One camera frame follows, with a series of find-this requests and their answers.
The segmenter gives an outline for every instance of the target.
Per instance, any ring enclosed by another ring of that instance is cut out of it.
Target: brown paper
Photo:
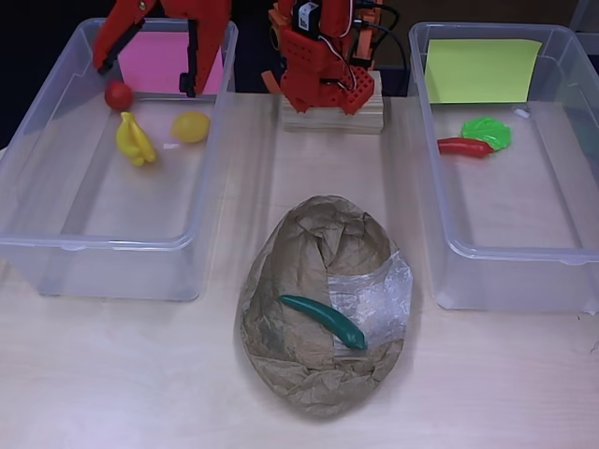
[[[277,297],[303,296],[330,306],[328,276],[369,274],[396,250],[379,223],[338,196],[313,197],[278,224],[241,294],[243,346],[274,393],[328,417],[364,400],[387,377],[403,339],[356,358],[335,357],[332,334]]]

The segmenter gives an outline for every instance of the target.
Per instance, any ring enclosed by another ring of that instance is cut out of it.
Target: toy tomato
[[[106,104],[118,111],[131,108],[133,104],[133,91],[124,82],[113,80],[104,93]]]

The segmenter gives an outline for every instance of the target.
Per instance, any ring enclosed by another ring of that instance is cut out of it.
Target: toy red pepper
[[[441,154],[485,157],[494,152],[487,142],[475,138],[441,138],[437,143]]]

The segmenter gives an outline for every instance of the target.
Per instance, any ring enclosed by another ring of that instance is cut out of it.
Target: yellow lemon
[[[210,118],[197,110],[184,112],[170,128],[170,134],[185,143],[200,142],[208,135]]]

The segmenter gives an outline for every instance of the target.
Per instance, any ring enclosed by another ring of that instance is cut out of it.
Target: wooden base
[[[379,72],[370,72],[374,79],[374,95],[355,115],[345,115],[340,108],[310,108],[297,112],[281,96],[279,120],[285,131],[338,131],[347,134],[381,134],[383,126],[383,95]]]

